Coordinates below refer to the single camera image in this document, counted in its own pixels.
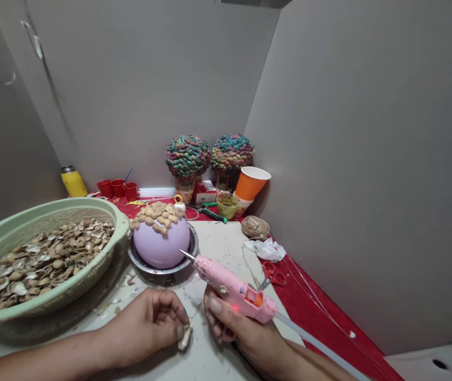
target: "green colander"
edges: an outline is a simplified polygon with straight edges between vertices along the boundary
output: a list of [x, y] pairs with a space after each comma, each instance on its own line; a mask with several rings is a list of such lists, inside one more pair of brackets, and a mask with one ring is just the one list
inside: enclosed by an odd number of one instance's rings
[[87, 217], [103, 219], [115, 226], [107, 245], [78, 274], [43, 295], [0, 310], [0, 322], [21, 316], [44, 315], [60, 309], [85, 294], [106, 272], [113, 259], [113, 247], [129, 230], [129, 218], [110, 202], [77, 197], [53, 201], [0, 221], [0, 258], [16, 246], [30, 242], [38, 233], [60, 228]]

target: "fingernail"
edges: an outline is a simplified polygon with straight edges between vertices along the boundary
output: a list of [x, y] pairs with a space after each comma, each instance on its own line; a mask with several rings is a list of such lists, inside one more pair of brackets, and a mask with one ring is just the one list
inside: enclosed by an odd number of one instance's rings
[[219, 315], [221, 313], [222, 304], [216, 297], [209, 297], [207, 307], [210, 311], [212, 311], [215, 315]]
[[221, 332], [221, 329], [217, 325], [214, 325], [213, 331], [214, 331], [215, 336], [221, 337], [222, 332]]
[[215, 324], [214, 315], [212, 315], [208, 309], [205, 310], [205, 314], [206, 314], [206, 317], [208, 318], [210, 324], [214, 325]]
[[177, 327], [177, 338], [178, 338], [179, 340], [181, 340], [182, 337], [184, 337], [184, 327], [181, 326], [181, 325], [179, 325], [179, 326]]

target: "glue gun nozzle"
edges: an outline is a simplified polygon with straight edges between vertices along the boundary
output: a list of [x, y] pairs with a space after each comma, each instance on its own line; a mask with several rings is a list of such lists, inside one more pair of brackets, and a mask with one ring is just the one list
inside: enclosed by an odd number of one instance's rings
[[191, 263], [194, 263], [194, 261], [196, 260], [196, 258], [194, 258], [191, 254], [189, 254], [188, 252], [185, 252], [184, 250], [181, 250], [181, 253], [183, 255], [185, 255], [187, 258], [189, 258], [189, 260], [191, 261]]

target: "hand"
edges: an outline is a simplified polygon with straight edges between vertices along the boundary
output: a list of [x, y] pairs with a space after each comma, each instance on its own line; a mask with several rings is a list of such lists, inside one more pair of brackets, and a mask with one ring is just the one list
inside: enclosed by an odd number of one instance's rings
[[260, 324], [236, 312], [207, 285], [203, 297], [209, 328], [218, 342], [226, 325], [237, 335], [242, 352], [259, 369], [276, 378], [286, 378], [295, 367], [295, 354], [279, 333], [273, 321]]
[[173, 291], [147, 288], [107, 325], [97, 331], [109, 367], [125, 367], [184, 335], [189, 317]]

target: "small box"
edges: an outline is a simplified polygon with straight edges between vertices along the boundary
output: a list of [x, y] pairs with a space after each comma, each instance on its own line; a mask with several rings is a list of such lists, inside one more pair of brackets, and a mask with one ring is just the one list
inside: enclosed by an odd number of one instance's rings
[[210, 180], [199, 180], [194, 184], [193, 200], [196, 204], [215, 202], [217, 190]]

